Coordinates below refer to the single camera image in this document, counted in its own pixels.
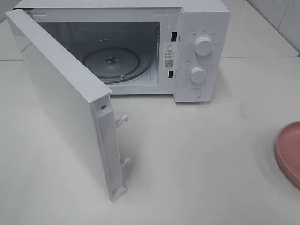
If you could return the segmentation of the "pink round plate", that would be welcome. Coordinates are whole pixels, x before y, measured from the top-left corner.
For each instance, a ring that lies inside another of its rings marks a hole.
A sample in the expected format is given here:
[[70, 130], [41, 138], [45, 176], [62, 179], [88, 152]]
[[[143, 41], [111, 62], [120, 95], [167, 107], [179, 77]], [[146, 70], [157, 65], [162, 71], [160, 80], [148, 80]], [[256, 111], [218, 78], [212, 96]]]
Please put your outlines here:
[[287, 179], [300, 188], [300, 122], [283, 127], [276, 138], [275, 157]]

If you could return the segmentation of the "glass microwave turntable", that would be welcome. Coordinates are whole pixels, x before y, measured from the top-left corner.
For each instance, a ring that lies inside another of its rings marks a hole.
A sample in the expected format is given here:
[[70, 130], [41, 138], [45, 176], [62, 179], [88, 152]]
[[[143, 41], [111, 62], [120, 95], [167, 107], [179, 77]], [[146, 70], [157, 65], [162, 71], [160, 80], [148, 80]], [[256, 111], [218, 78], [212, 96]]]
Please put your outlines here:
[[121, 47], [102, 48], [82, 59], [82, 64], [105, 84], [137, 78], [150, 68], [151, 63], [150, 56]]

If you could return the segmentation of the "white microwave knob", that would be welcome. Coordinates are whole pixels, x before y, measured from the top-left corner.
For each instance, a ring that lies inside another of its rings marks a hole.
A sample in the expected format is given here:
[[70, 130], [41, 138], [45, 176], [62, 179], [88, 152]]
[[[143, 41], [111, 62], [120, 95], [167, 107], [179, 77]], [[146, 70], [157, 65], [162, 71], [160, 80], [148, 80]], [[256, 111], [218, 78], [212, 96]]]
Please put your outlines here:
[[212, 52], [214, 46], [213, 38], [207, 34], [198, 36], [194, 41], [195, 53], [199, 56], [206, 56]]
[[207, 74], [206, 68], [201, 66], [194, 67], [189, 72], [191, 82], [193, 83], [203, 83], [207, 78]]

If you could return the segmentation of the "white microwave oven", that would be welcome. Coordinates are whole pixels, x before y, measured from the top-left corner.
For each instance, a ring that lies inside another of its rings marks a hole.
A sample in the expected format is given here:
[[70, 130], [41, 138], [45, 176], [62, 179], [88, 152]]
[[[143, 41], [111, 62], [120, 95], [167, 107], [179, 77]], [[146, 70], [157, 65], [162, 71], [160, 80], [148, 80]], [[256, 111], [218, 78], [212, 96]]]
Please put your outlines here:
[[[30, 15], [81, 63], [89, 53], [110, 47], [150, 56], [151, 66], [141, 76], [104, 83], [113, 95], [211, 100], [230, 20], [220, 0], [23, 0], [12, 10], [16, 9]], [[210, 54], [199, 56], [194, 41], [203, 34], [213, 38], [214, 46]], [[197, 66], [208, 72], [202, 83], [190, 79], [190, 70]], [[187, 97], [191, 88], [201, 90], [198, 99]]]

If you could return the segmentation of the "white microwave door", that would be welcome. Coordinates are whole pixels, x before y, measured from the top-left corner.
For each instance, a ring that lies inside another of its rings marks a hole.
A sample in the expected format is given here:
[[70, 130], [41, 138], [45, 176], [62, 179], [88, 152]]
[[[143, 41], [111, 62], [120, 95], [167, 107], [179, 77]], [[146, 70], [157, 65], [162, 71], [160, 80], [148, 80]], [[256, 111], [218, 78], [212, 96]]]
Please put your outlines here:
[[43, 108], [110, 200], [125, 192], [111, 90], [21, 9], [6, 13]]

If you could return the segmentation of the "round white door button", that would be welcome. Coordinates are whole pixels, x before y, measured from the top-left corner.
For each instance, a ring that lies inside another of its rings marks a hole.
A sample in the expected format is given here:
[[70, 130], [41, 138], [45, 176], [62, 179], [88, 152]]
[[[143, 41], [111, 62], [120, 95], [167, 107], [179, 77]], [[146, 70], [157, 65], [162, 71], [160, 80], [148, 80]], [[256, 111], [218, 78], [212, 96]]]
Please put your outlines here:
[[201, 90], [199, 88], [191, 88], [187, 91], [187, 97], [190, 99], [198, 99], [201, 96]]

